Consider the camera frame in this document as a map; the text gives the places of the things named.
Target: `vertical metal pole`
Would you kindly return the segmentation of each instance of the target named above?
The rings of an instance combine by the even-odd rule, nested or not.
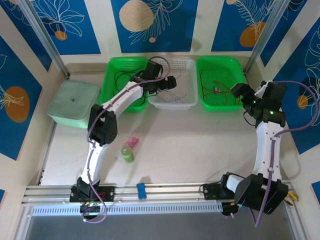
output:
[[[50,35],[48,34],[44,24],[42,23],[40,17],[38,16],[36,10],[32,6],[29,0],[17,0],[19,7],[21,8],[26,19],[30,23],[35,34],[43,44],[45,50],[48,52],[49,56],[52,58],[58,69],[66,78],[69,78],[68,70],[62,61],[60,54],[52,41]]]
[[[277,24],[279,23],[282,15],[287,9],[288,4],[290,3],[290,0],[274,0],[274,1],[277,1],[277,2],[275,3],[274,8],[271,11],[271,14],[268,20],[266,21],[263,31],[260,34],[260,37],[258,38],[258,41],[256,42],[252,50],[251,56],[246,66],[244,67],[243,73],[245,76],[250,72],[254,63],[257,61],[257,58],[261,55],[272,33],[274,32]]]

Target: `beige circle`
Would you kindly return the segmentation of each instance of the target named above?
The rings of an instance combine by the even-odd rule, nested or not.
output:
[[[156,42],[156,39],[155,39],[154,37],[150,37],[150,38],[149,38],[149,42],[153,44],[153,43]]]
[[[235,4],[238,0],[226,0],[226,4],[232,5]]]
[[[10,3],[13,3],[13,4],[15,4],[15,5],[18,5],[19,3],[18,3],[18,0],[8,0]]]
[[[130,0],[124,4],[119,17],[124,28],[131,32],[144,31],[154,22],[151,8],[141,0]]]

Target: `purple cable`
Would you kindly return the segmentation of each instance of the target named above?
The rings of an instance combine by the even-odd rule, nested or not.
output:
[[[88,163],[87,163],[87,166],[86,166],[86,169],[87,169],[87,176],[88,176],[88,180],[89,180],[89,185],[91,187],[91,189],[93,190],[94,194],[97,196],[97,198],[99,199],[99,201],[103,204],[103,206],[105,207],[105,214],[103,216],[102,219],[98,220],[98,221],[88,221],[84,218],[84,215],[82,216],[83,220],[85,220],[86,223],[90,223],[90,224],[98,224],[98,223],[101,223],[102,221],[104,221],[107,217],[107,206],[104,202],[104,200],[100,197],[100,195],[98,194],[97,190],[94,188],[94,183],[92,182],[92,179],[91,179],[91,176],[90,176],[90,161],[91,161],[91,157],[92,157],[92,154],[94,153],[94,150],[96,148],[96,143],[91,141],[90,140],[90,135],[96,125],[96,123],[98,122],[98,120],[101,118],[101,116],[113,105],[115,104],[116,101],[118,101],[124,94],[126,94],[127,92],[129,92],[131,89],[141,85],[141,84],[148,84],[148,83],[154,83],[154,82],[158,82],[158,81],[161,81],[163,79],[165,79],[166,77],[168,77],[170,71],[171,71],[171,67],[170,67],[170,63],[168,62],[167,59],[165,59],[164,57],[162,56],[154,56],[152,58],[150,58],[149,60],[152,60],[152,59],[162,59],[166,62],[166,64],[168,65],[168,72],[165,76],[163,77],[160,77],[158,79],[153,79],[153,80],[147,80],[147,81],[142,81],[142,82],[139,82],[131,87],[129,87],[126,91],[123,91],[119,94],[119,96],[117,96],[104,110],[102,110],[100,112],[100,114],[95,118],[95,120],[93,121],[89,131],[88,131],[88,134],[86,135],[86,140],[92,144],[92,150],[90,152],[90,155],[89,155],[89,158],[88,158]]]
[[[313,100],[314,100],[314,103],[315,103],[315,113],[314,113],[314,116],[313,118],[311,119],[311,121],[305,125],[305,126],[302,126],[302,127],[297,127],[297,128],[293,128],[293,129],[286,129],[286,130],[282,130],[280,132],[277,132],[273,138],[272,138],[272,142],[271,142],[271,158],[270,158],[270,168],[273,168],[274,167],[274,161],[275,161],[275,145],[276,145],[276,140],[275,138],[277,139],[278,136],[280,136],[281,134],[284,134],[284,133],[288,133],[288,132],[296,132],[296,131],[300,131],[300,130],[304,130],[306,128],[308,128],[311,124],[313,124],[317,118],[317,115],[318,115],[318,111],[319,111],[319,105],[318,105],[318,101],[317,101],[317,97],[316,95],[312,92],[312,90],[304,85],[303,83],[301,82],[297,82],[297,81],[277,81],[277,83],[279,84],[298,84],[302,87],[304,87],[310,94],[311,96],[313,97]],[[270,187],[271,187],[271,182],[272,182],[272,174],[273,172],[270,171],[269,172],[269,178],[268,178],[268,183],[266,185],[266,190],[265,190],[265,194],[264,194],[264,197],[263,197],[263,200],[262,200],[262,204],[261,204],[261,208],[260,208],[260,211],[259,211],[259,215],[255,221],[254,220],[254,223],[255,223],[255,227],[257,228],[260,224],[260,221],[261,221],[261,218],[262,218],[262,215],[264,213],[264,210],[265,210],[265,207],[266,207],[266,204],[267,204],[267,199],[268,199],[268,195],[269,195],[269,192],[270,192]]]

